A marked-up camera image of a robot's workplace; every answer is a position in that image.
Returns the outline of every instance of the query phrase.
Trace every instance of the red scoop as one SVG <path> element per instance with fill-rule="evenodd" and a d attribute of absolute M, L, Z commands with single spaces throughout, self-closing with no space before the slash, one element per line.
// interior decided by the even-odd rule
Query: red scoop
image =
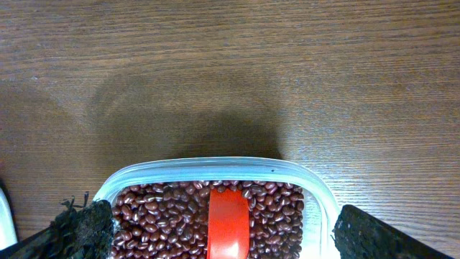
<path fill-rule="evenodd" d="M 208 259 L 246 259 L 249 252 L 249 207 L 240 191 L 211 191 Z"/>

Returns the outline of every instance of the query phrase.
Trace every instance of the white object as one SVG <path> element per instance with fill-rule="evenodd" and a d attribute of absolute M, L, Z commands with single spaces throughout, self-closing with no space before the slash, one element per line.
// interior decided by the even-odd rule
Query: white object
<path fill-rule="evenodd" d="M 0 189 L 0 250 L 17 243 L 12 213 L 4 192 Z"/>
<path fill-rule="evenodd" d="M 304 188 L 303 241 L 300 259 L 340 258 L 332 239 L 339 206 L 328 186 L 312 171 L 296 163 L 268 158 L 184 158 L 140 163 L 110 176 L 94 201 L 114 205 L 127 186 L 174 181 L 276 181 Z"/>

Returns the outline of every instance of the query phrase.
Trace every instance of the clear plastic container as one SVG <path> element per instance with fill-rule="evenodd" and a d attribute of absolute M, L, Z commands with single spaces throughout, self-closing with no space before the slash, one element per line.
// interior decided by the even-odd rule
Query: clear plastic container
<path fill-rule="evenodd" d="M 268 158 L 185 158 L 140 163 L 110 176 L 94 197 L 112 205 L 121 190 L 142 183 L 173 181 L 277 181 L 304 188 L 303 241 L 300 258 L 340 258 L 334 246 L 339 207 L 327 185 L 307 168 Z"/>

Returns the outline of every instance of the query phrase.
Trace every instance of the table surface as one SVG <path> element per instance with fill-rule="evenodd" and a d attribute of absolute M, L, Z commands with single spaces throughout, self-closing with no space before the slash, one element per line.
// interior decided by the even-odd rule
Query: table surface
<path fill-rule="evenodd" d="M 249 155 L 460 257 L 458 1 L 3 1 L 0 32 L 21 240 L 126 165 Z"/>

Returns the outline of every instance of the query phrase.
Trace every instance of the scoop handle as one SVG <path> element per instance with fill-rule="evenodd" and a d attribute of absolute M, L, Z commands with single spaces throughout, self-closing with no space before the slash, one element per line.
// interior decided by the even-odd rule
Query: scoop handle
<path fill-rule="evenodd" d="M 246 259 L 249 252 L 249 206 L 241 191 L 211 191 L 208 259 Z"/>

